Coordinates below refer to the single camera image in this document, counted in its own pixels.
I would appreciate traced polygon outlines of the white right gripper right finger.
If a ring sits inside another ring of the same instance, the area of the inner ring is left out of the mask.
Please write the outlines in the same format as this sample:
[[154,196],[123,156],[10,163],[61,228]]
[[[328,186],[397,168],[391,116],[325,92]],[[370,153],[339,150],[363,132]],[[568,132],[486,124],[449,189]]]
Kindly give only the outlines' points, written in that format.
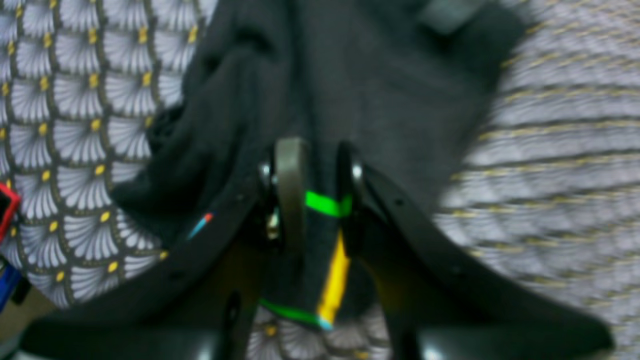
[[346,253],[374,281],[396,360],[605,360],[596,316],[517,284],[466,253],[390,178],[339,145]]

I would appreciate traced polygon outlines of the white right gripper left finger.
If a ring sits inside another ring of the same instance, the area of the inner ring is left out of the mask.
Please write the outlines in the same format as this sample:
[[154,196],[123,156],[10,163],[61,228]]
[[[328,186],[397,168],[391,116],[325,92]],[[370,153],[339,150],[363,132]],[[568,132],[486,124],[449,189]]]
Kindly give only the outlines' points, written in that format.
[[32,322],[22,360],[243,360],[274,264],[304,250],[309,146],[277,140],[226,205],[124,285]]

